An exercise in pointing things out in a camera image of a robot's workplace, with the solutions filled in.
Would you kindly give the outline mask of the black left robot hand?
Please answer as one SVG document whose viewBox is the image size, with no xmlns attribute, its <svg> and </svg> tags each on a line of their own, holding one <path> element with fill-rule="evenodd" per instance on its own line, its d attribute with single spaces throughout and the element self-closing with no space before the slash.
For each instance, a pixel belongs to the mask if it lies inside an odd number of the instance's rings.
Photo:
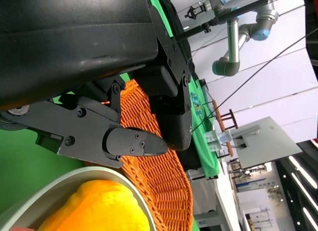
<svg viewBox="0 0 318 231">
<path fill-rule="evenodd" d="M 148 96 L 160 135 L 120 124 L 120 75 Z M 0 127 L 114 168 L 191 143 L 190 71 L 150 0 L 0 0 Z"/>
</svg>

